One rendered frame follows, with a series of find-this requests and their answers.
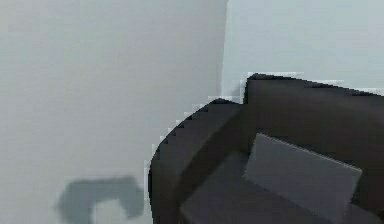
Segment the dark brown sofa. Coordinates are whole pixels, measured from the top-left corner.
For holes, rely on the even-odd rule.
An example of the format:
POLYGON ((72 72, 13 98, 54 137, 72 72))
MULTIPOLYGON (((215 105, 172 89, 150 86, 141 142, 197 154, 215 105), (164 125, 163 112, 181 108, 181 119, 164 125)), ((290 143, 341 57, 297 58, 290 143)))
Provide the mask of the dark brown sofa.
POLYGON ((254 74, 242 103, 216 99, 178 124, 152 158, 154 224, 188 224, 182 204, 257 134, 363 170, 352 203, 384 219, 384 96, 302 79, 254 74))

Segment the grey laptop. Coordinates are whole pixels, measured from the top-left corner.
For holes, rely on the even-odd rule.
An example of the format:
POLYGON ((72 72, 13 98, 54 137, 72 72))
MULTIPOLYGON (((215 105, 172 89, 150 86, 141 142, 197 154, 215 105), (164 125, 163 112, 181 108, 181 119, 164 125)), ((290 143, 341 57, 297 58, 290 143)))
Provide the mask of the grey laptop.
POLYGON ((257 134, 181 206, 188 224, 384 224, 352 203, 363 170, 257 134))

